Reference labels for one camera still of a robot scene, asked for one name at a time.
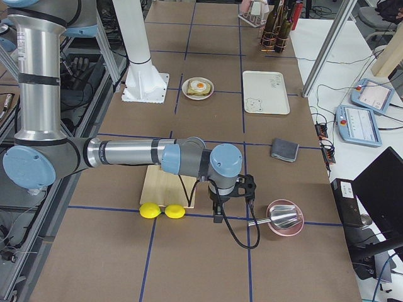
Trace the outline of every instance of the metal spoon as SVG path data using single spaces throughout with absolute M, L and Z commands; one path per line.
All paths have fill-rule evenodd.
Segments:
M 301 219 L 299 218 L 299 214 L 297 213 L 297 209 L 294 205 L 276 205 L 272 207 L 269 211 L 269 217 L 258 219 L 257 223 L 271 223 L 274 227 L 279 229 L 287 229 L 294 227 L 301 223 Z M 249 227 L 255 225 L 254 220 L 249 220 L 247 222 Z

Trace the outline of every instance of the fried egg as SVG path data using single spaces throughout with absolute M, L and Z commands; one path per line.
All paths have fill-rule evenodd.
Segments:
M 197 92 L 202 92 L 207 89 L 206 83 L 200 82 L 200 81 L 192 81 L 190 83 L 190 87 Z

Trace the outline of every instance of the gray chair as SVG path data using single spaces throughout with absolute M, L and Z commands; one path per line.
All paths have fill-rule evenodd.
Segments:
M 368 41 L 371 37 L 377 35 L 394 35 L 397 29 L 395 23 L 382 20 L 382 17 L 375 11 L 375 8 L 366 6 L 358 10 L 358 17 L 364 24 L 375 30 L 374 33 L 366 36 L 365 40 Z

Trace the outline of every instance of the wooden post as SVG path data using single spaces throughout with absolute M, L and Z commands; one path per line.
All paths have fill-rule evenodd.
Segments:
M 398 27 L 385 50 L 379 55 L 371 70 L 375 77 L 388 77 L 403 60 L 403 26 Z

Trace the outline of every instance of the control panel screen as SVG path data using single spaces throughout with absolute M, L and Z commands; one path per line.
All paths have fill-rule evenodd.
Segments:
M 368 110 L 346 108 L 346 116 L 352 138 L 377 142 L 371 114 Z
M 382 110 L 390 92 L 391 89 L 368 81 L 360 95 L 360 101 L 368 106 Z

